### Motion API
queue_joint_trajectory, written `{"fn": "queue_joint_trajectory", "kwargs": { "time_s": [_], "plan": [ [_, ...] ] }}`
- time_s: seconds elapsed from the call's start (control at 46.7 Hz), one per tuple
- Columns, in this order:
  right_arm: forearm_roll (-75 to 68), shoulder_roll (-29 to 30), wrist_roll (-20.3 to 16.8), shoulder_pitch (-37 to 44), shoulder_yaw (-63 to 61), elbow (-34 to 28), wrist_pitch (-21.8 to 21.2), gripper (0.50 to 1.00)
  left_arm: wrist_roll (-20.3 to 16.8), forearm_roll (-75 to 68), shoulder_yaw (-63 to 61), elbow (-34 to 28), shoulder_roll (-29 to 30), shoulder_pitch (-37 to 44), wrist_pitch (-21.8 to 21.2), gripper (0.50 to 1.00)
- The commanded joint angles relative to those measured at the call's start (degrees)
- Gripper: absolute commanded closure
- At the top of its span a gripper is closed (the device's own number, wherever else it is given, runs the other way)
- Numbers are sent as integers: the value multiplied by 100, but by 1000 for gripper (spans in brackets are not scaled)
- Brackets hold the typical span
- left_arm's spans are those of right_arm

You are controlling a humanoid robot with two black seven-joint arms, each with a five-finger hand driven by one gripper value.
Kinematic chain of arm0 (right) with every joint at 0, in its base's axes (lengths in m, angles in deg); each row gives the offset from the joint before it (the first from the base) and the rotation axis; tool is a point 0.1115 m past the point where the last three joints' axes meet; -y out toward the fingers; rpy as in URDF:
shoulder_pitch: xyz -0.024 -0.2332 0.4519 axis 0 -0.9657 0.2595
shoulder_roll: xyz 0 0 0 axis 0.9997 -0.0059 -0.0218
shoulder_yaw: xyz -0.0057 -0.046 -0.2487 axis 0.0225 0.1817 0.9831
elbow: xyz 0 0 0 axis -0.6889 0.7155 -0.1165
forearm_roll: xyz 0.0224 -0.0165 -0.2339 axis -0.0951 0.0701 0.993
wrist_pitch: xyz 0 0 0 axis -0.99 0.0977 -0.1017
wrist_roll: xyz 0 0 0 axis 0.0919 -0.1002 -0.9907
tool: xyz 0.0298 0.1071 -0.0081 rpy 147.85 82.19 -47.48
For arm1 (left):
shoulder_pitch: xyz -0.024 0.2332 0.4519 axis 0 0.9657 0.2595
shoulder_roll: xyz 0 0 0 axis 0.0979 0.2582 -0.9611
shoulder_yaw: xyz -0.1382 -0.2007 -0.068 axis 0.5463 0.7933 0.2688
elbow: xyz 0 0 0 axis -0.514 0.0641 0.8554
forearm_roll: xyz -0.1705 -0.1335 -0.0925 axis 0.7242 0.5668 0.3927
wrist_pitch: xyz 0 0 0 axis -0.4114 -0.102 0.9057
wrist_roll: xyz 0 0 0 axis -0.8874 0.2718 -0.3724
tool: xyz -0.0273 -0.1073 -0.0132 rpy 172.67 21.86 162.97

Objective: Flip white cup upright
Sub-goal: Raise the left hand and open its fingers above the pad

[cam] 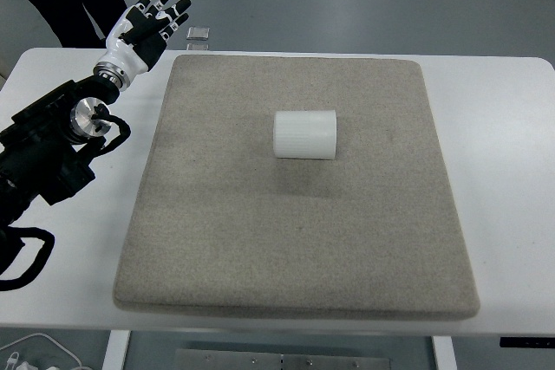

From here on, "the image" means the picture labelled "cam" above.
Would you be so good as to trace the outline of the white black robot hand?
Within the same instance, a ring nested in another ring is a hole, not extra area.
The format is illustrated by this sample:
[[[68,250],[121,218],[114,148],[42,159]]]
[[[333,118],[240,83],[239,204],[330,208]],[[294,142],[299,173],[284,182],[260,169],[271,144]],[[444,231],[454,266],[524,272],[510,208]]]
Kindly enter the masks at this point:
[[[95,64],[94,74],[123,91],[136,76],[150,71],[188,19],[191,1],[170,1],[138,0],[127,8],[106,38],[106,53]]]

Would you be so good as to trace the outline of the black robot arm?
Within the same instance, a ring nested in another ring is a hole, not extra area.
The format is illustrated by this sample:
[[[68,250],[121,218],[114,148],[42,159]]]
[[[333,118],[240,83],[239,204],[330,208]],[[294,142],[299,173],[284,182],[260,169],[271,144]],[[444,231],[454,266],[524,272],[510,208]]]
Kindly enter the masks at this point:
[[[120,91],[115,81],[100,75],[67,81],[14,114],[1,132],[1,270],[13,264],[26,239],[42,241],[19,277],[1,281],[3,292],[34,281],[55,245],[49,231],[13,223],[36,197],[50,205],[73,197],[94,179],[92,160],[129,138],[129,125],[108,110]]]

